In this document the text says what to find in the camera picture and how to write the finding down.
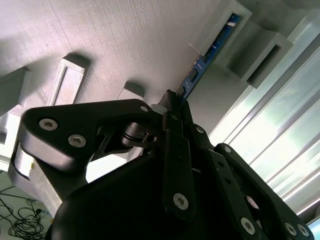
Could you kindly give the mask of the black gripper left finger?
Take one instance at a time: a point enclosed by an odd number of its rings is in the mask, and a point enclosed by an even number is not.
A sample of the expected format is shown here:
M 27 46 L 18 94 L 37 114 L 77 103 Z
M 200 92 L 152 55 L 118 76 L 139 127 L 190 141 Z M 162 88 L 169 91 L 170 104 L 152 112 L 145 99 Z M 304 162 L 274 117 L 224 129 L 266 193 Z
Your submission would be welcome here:
M 23 115 L 20 146 L 34 158 L 29 180 L 54 217 L 73 192 L 91 183 L 86 171 L 99 158 L 133 147 L 142 148 L 139 157 L 190 153 L 177 95 L 167 91 L 159 105 L 164 113 L 128 99 L 39 107 Z

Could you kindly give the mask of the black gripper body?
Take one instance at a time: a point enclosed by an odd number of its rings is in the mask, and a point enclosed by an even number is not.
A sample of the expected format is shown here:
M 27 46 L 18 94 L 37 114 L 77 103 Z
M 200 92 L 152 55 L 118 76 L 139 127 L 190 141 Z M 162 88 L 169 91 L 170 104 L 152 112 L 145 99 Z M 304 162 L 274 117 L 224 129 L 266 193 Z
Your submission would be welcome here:
M 203 154 L 146 155 L 73 192 L 48 240 L 238 240 Z

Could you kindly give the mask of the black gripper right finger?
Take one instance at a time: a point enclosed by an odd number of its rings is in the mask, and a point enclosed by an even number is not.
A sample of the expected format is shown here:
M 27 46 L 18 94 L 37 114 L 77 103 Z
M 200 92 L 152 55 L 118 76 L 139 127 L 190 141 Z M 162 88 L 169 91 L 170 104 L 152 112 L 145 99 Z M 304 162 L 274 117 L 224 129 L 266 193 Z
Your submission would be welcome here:
M 312 240 L 305 222 L 228 144 L 212 145 L 183 104 L 197 206 L 213 240 Z

